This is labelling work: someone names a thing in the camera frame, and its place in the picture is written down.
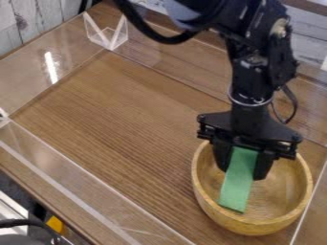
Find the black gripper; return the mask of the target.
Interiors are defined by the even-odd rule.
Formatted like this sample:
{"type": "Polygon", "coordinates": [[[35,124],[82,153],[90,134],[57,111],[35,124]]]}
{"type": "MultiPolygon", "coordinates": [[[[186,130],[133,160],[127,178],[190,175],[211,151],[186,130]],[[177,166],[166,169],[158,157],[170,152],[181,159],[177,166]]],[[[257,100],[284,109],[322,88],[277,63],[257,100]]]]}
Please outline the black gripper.
{"type": "Polygon", "coordinates": [[[213,144],[218,167],[228,171],[233,147],[260,151],[253,178],[268,177],[277,158],[294,159],[302,135],[277,122],[266,106],[246,107],[234,104],[230,111],[199,114],[198,137],[213,144]]]}

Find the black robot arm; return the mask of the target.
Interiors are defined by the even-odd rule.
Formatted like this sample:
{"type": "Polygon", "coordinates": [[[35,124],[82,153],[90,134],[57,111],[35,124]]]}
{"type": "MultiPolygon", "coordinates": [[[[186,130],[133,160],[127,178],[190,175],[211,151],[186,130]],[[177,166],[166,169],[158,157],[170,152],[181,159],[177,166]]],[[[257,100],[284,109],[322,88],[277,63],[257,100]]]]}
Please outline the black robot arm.
{"type": "Polygon", "coordinates": [[[280,91],[300,105],[288,86],[300,62],[285,4],[281,0],[166,0],[167,15],[183,32],[165,36],[147,24],[130,0],[113,1],[134,27],[159,43],[181,44],[210,29],[222,36],[233,71],[228,90],[232,109],[197,117],[198,137],[211,143],[221,170],[232,169],[237,149],[254,151],[253,178],[264,180],[277,160],[297,158],[304,141],[274,105],[280,91]]]}

